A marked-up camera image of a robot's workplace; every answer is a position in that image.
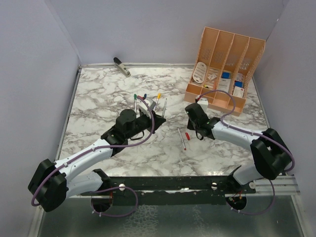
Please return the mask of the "purple pen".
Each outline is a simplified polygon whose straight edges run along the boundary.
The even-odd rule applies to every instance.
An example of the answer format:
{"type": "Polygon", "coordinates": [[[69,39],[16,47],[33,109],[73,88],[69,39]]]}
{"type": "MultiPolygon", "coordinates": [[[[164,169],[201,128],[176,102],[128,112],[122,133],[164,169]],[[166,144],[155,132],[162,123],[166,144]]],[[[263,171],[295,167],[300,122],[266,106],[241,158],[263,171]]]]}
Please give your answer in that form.
{"type": "Polygon", "coordinates": [[[164,101],[163,110],[162,110],[162,114],[161,114],[162,117],[165,116],[166,106],[167,106],[167,98],[164,101]]]}

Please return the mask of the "red pen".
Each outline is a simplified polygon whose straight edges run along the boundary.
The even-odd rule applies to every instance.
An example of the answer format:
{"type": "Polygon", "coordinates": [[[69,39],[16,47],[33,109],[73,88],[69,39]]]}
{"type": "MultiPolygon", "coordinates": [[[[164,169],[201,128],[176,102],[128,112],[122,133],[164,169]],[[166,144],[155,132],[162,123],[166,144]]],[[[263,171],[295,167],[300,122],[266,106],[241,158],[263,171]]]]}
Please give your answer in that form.
{"type": "Polygon", "coordinates": [[[179,128],[177,128],[177,131],[178,131],[178,134],[179,134],[179,137],[180,137],[180,140],[181,140],[183,149],[184,149],[184,151],[186,151],[187,149],[186,149],[186,145],[185,145],[185,143],[184,143],[184,139],[183,139],[183,137],[182,137],[181,131],[180,131],[179,128]]]}

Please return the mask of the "yellow pen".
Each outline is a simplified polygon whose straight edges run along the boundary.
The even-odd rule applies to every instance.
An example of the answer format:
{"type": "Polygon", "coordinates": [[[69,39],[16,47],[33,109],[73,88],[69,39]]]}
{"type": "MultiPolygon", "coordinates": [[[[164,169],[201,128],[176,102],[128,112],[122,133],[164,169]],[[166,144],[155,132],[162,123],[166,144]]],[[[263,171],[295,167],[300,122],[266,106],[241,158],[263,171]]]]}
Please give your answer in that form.
{"type": "Polygon", "coordinates": [[[161,93],[158,93],[157,98],[156,98],[156,105],[158,104],[160,97],[161,97],[161,93]]]}

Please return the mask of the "green pen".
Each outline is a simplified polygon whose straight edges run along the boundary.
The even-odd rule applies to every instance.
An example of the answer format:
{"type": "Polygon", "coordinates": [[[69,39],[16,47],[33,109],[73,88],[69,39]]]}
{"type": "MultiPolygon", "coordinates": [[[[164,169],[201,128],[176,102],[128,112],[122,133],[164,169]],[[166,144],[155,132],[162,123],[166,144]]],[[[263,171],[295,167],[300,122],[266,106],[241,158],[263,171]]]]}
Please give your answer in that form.
{"type": "Polygon", "coordinates": [[[137,94],[134,94],[134,111],[137,113],[137,94]]]}

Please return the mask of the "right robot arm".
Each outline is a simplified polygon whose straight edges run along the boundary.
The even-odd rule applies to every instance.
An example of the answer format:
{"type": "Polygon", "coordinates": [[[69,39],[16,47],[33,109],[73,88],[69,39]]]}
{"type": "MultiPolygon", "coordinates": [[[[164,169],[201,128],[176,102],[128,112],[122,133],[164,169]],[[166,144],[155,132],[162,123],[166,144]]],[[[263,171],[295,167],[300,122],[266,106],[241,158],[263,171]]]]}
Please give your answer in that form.
{"type": "Polygon", "coordinates": [[[291,152],[274,129],[252,132],[224,124],[220,118],[209,118],[198,103],[188,105],[185,111],[189,118],[187,128],[195,131],[200,140],[206,137],[222,140],[252,153],[253,163],[240,166],[229,175],[227,188],[232,193],[240,192],[254,180],[274,180],[288,165],[294,164],[291,152]]]}

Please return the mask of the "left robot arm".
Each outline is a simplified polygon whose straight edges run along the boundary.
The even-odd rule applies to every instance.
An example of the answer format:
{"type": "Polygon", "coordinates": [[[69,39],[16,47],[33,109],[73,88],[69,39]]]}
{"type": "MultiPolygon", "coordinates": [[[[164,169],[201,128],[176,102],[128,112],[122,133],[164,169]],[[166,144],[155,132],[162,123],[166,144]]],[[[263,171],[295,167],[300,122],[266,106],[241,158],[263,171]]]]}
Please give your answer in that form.
{"type": "Polygon", "coordinates": [[[109,189],[107,180],[95,171],[87,176],[81,173],[131,147],[130,138],[145,130],[153,134],[165,122],[166,119],[154,111],[141,112],[137,117],[132,109],[123,110],[115,124],[92,145],[68,158],[55,162],[45,159],[38,165],[28,185],[33,195],[31,205],[40,205],[44,211],[50,212],[66,198],[77,194],[90,191],[105,194],[109,189]]]}

